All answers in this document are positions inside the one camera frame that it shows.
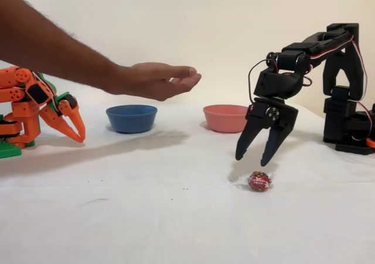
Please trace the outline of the person's bare hand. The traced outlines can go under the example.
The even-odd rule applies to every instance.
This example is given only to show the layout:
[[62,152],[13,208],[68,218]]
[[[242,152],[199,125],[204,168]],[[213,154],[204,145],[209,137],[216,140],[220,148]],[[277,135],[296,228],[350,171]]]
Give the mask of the person's bare hand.
[[139,63],[119,67],[108,82],[108,92],[165,101],[191,91],[202,75],[190,66]]

